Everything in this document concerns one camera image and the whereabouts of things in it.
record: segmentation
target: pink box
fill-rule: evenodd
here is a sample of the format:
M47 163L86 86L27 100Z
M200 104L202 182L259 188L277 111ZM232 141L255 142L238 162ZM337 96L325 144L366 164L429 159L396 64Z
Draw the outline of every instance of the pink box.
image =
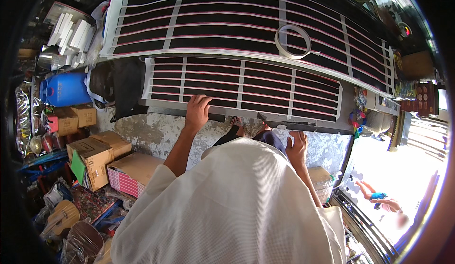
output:
M139 181L131 178L128 174L108 168L107 175L109 176L111 187L117 191L124 192L136 198L139 198L145 189L144 185L142 185Z

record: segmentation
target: striped panel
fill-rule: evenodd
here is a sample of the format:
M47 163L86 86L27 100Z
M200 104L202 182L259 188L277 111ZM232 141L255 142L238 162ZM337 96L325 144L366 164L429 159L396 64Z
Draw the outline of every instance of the striped panel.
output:
M206 94L212 106L336 121L341 90L336 80L267 63L167 57L146 59L142 98L188 102Z
M108 57L163 53L240 55L334 75L387 96L394 94L391 47L382 39L311 0L112 0ZM278 27L292 23L310 36L312 51L295 61L274 43ZM303 53L297 33L280 36L288 51Z

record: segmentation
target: blue plastic drum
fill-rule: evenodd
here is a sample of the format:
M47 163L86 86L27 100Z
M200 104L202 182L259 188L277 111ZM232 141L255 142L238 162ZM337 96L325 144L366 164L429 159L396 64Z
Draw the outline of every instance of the blue plastic drum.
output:
M84 84L86 73L60 73L41 82L40 99L55 107L91 102Z

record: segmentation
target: foot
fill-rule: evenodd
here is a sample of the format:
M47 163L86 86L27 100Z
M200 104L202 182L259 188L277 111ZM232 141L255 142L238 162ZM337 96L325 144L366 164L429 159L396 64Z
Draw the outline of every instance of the foot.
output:
M242 124L242 118L241 117L233 117L231 120L231 126L238 126L238 130L236 135L237 136L245 136L245 132L243 131L243 124Z
M265 130L272 130L272 128L269 127L267 124L264 124L264 126L256 133L256 136L259 135L261 132L263 132Z

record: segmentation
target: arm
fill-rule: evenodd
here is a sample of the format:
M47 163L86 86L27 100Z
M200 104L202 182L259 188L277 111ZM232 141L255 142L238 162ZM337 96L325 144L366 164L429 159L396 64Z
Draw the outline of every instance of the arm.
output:
M185 127L163 163L169 167L176 177L184 174L187 169L191 145L197 132L208 121L208 109L210 108L208 102L211 100L212 98L206 95L194 95L187 104Z
M290 131L289 134L294 137L294 145L292 145L292 139L287 137L286 154L294 167L297 175L302 179L305 185L308 187L313 198L314 204L318 208L322 208L321 201L319 200L316 190L314 189L313 183L311 183L310 175L308 174L308 168L305 164L307 158L307 145L308 138L302 131Z

